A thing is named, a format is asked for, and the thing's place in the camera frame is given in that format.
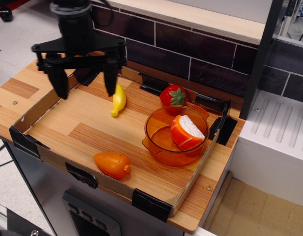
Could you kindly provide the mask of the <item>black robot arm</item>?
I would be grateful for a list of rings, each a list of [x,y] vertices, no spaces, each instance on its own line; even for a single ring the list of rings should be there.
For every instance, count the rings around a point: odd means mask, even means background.
[[[88,0],[55,0],[50,10],[58,18],[62,37],[35,44],[38,70],[47,74],[56,94],[67,99],[69,86],[65,70],[76,69],[78,83],[88,86],[104,73],[109,96],[116,90],[118,72],[126,65],[126,42],[95,33]]]

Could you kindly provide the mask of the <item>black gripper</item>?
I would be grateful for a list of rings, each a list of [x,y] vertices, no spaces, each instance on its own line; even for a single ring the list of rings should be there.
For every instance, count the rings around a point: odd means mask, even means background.
[[[50,55],[86,55],[90,52],[102,51],[103,56],[92,60],[95,66],[103,66],[104,83],[109,97],[115,94],[118,70],[126,65],[126,43],[123,39],[112,39],[96,34],[92,28],[90,14],[78,17],[64,16],[59,18],[59,30],[62,37],[52,41],[35,44],[32,51],[37,54],[38,68],[43,70],[42,53]],[[59,68],[48,70],[49,80],[62,98],[68,97],[68,79],[65,71]]]

